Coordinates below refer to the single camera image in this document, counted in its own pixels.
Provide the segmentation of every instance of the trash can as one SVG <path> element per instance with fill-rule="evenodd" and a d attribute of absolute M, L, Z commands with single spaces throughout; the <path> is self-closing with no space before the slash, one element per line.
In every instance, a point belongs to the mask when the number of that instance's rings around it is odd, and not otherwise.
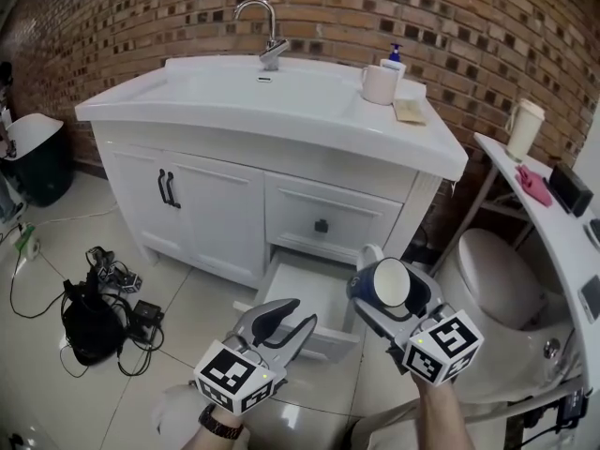
<path fill-rule="evenodd" d="M 41 113 L 20 118 L 7 129 L 17 156 L 0 161 L 0 171 L 28 203 L 45 207 L 70 188 L 73 163 L 63 122 Z M 5 149 L 2 144 L 0 154 Z"/>

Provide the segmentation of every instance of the power adapter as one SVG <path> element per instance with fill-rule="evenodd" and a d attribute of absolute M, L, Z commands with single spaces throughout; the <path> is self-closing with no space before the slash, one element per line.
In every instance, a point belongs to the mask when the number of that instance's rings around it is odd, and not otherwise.
<path fill-rule="evenodd" d="M 576 428 L 588 412 L 588 399 L 583 389 L 562 397 L 559 400 L 559 412 L 556 416 L 556 425 L 561 428 Z"/>
<path fill-rule="evenodd" d="M 127 336 L 140 344 L 152 343 L 156 328 L 160 327 L 164 316 L 159 306 L 138 300 L 129 317 Z"/>

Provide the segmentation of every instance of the brick wall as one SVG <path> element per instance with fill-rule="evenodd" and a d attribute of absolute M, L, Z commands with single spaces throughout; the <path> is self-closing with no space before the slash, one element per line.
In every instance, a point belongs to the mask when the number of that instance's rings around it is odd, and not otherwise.
<path fill-rule="evenodd" d="M 73 106 L 159 68 L 170 56 L 257 53 L 267 25 L 243 0 L 20 0 L 0 35 L 14 64 L 12 105 L 67 123 L 76 159 L 100 164 Z M 427 216 L 434 246 L 456 228 L 486 170 L 473 132 L 505 140 L 513 103 L 547 109 L 532 155 L 573 163 L 600 93 L 600 0 L 269 0 L 289 56 L 378 63 L 392 42 L 411 78 L 470 156 L 453 199 L 443 185 Z"/>

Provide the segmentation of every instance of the open drawer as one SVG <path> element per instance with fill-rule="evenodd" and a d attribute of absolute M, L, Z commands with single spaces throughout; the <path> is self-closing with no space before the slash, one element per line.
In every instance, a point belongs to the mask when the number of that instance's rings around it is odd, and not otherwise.
<path fill-rule="evenodd" d="M 239 314 L 281 298 L 299 298 L 300 306 L 287 317 L 273 341 L 281 341 L 294 327 L 313 313 L 318 321 L 301 354 L 338 362 L 360 337 L 352 333 L 354 309 L 346 296 L 346 282 L 353 269 L 340 263 L 299 255 L 279 249 L 273 257 L 253 305 L 234 302 Z"/>

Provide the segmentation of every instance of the cabinet handle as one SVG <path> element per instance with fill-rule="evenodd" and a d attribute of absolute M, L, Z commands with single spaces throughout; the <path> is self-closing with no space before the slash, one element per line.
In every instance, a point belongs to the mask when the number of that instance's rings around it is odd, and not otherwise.
<path fill-rule="evenodd" d="M 319 233 L 327 233 L 329 232 L 329 223 L 327 220 L 321 218 L 320 220 L 315 222 L 315 232 Z"/>
<path fill-rule="evenodd" d="M 171 191 L 171 182 L 175 177 L 173 176 L 172 172 L 169 172 L 168 175 L 169 176 L 167 177 L 167 193 L 169 193 L 169 199 L 171 200 L 169 202 L 169 205 L 174 206 L 175 208 L 181 208 L 181 205 L 177 203 L 173 198 L 173 192 Z"/>
<path fill-rule="evenodd" d="M 165 190 L 162 188 L 162 177 L 165 176 L 165 171 L 160 169 L 160 173 L 158 174 L 158 189 L 160 190 L 160 196 L 162 197 L 162 202 L 169 204 L 167 201 L 167 197 L 165 197 Z"/>

